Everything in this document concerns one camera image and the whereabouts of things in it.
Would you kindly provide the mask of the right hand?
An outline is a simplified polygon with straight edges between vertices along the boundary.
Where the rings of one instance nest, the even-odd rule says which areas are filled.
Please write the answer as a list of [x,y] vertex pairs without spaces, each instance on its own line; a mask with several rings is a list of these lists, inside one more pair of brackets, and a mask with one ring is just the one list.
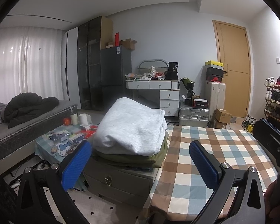
[[280,223],[280,172],[264,194],[266,223]]

